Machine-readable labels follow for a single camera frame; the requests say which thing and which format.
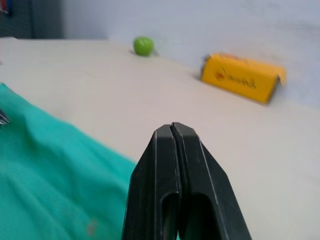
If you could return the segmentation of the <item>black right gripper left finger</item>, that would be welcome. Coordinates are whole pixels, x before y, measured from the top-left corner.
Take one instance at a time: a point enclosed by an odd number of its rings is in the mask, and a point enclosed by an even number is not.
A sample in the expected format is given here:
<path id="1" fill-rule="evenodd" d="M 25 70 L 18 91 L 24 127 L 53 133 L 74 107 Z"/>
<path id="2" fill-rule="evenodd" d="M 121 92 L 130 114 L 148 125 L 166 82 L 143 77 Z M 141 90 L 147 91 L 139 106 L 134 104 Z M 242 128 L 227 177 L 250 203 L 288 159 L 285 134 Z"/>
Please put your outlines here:
<path id="1" fill-rule="evenodd" d="M 181 183 L 170 125 L 156 129 L 135 166 L 128 189 L 123 240 L 175 240 Z"/>

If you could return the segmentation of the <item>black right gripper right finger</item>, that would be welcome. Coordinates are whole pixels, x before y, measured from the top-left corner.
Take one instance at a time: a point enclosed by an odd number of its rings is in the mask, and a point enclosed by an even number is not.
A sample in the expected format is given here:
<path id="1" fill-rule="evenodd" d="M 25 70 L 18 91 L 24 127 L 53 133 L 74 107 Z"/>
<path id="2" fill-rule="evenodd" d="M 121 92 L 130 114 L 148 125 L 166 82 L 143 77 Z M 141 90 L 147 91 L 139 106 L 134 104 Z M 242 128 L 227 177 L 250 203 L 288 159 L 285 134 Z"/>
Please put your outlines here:
<path id="1" fill-rule="evenodd" d="M 227 174 L 196 131 L 182 123 L 170 126 L 178 155 L 182 240 L 250 240 L 249 229 Z"/>

